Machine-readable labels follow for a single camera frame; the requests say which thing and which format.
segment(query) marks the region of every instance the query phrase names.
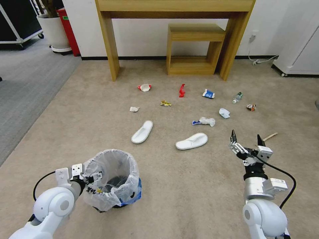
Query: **red container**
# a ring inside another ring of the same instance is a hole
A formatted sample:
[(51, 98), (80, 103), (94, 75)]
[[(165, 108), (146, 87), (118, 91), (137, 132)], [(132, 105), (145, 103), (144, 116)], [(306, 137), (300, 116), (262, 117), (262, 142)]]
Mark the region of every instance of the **red container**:
[(79, 47), (76, 43), (76, 39), (75, 39), (75, 36), (73, 34), (72, 27), (71, 27), (71, 24), (69, 22), (69, 18), (67, 17), (65, 8), (61, 8), (61, 9), (57, 10), (57, 13), (59, 13), (59, 16), (61, 18), (61, 22), (62, 22), (62, 25), (64, 27), (66, 36), (69, 40), (73, 55), (80, 56), (81, 53), (80, 53)]

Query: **white flower pot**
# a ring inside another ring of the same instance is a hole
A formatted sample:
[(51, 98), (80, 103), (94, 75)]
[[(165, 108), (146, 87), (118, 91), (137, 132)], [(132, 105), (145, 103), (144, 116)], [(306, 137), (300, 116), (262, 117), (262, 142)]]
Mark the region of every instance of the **white flower pot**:
[(70, 51), (70, 44), (64, 31), (61, 19), (48, 18), (47, 14), (38, 16), (38, 21), (53, 51)]

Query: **white slipper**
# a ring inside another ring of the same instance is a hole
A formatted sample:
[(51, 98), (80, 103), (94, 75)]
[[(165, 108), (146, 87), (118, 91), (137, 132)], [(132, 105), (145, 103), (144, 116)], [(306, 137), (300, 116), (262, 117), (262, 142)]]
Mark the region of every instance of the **white slipper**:
[(176, 148), (180, 150), (197, 148), (206, 144), (208, 141), (208, 136), (204, 133), (196, 133), (190, 136), (188, 139), (176, 142)]
[(150, 120), (145, 121), (142, 127), (138, 131), (136, 131), (135, 134), (133, 134), (131, 141), (133, 143), (143, 143), (147, 139), (152, 128), (153, 122)]

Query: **trash can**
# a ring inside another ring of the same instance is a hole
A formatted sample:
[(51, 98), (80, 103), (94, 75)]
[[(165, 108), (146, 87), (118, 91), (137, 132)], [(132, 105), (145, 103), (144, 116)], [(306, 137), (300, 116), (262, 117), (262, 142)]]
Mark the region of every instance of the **trash can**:
[(107, 149), (85, 162), (84, 168), (84, 174), (102, 172), (102, 179), (88, 184), (84, 193), (84, 201), (99, 212), (133, 204), (142, 197), (139, 170), (131, 154)]
[(77, 45), (70, 21), (69, 21), (69, 17), (66, 14), (66, 10), (65, 8), (61, 8), (59, 10), (56, 11), (57, 13), (59, 13), (62, 25), (64, 27), (64, 31), (66, 33), (67, 39), (69, 40), (69, 44), (70, 47), (72, 49), (73, 55), (74, 56), (80, 56), (80, 50), (79, 47)]

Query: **power cord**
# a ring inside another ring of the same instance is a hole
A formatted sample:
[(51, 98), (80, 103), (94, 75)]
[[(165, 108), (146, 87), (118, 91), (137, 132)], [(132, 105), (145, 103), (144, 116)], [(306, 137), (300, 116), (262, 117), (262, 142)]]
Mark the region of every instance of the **power cord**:
[(251, 45), (251, 42), (249, 43), (248, 59), (250, 59), (253, 62), (253, 65), (257, 65), (257, 64), (261, 64), (263, 62), (270, 61), (271, 59), (274, 59), (275, 57), (279, 56), (279, 55), (275, 55), (272, 58), (270, 58), (268, 60), (264, 60), (264, 61), (260, 61), (259, 59), (253, 60), (253, 59), (250, 58), (250, 45)]
[(42, 178), (40, 178), (39, 181), (36, 183), (36, 185), (35, 185), (34, 188), (33, 188), (33, 199), (34, 199), (34, 201), (37, 200), (37, 198), (36, 198), (36, 189), (37, 189), (38, 184), (39, 184), (44, 178), (46, 178), (47, 176), (49, 176), (49, 175), (51, 175), (51, 174), (54, 174), (54, 173), (55, 173), (55, 171), (46, 174), (45, 176), (43, 176)]
[(259, 158), (259, 157), (257, 157), (257, 156), (256, 156), (256, 158), (258, 158), (258, 159), (259, 159), (262, 163), (264, 163), (265, 165), (267, 165), (267, 166), (269, 166), (269, 167), (271, 167), (271, 168), (273, 168), (273, 169), (275, 169), (275, 170), (278, 170), (279, 172), (284, 173), (285, 175), (289, 176), (289, 177), (292, 179), (292, 181), (293, 181), (292, 189), (290, 190), (290, 192), (288, 193), (287, 197), (283, 200), (283, 202), (282, 202), (282, 203), (280, 204), (280, 206), (279, 206), (279, 208), (282, 209), (282, 207), (285, 205), (285, 203), (288, 201), (288, 199), (290, 198), (290, 196), (292, 195), (292, 193), (293, 193), (293, 192), (295, 191), (295, 189), (296, 189), (297, 182), (296, 182), (295, 178), (294, 178), (290, 173), (287, 173), (286, 171), (283, 171), (283, 170), (280, 169), (280, 168), (277, 168), (277, 167), (275, 167), (275, 166), (272, 166), (271, 164), (265, 162), (265, 161), (262, 160), (261, 158)]

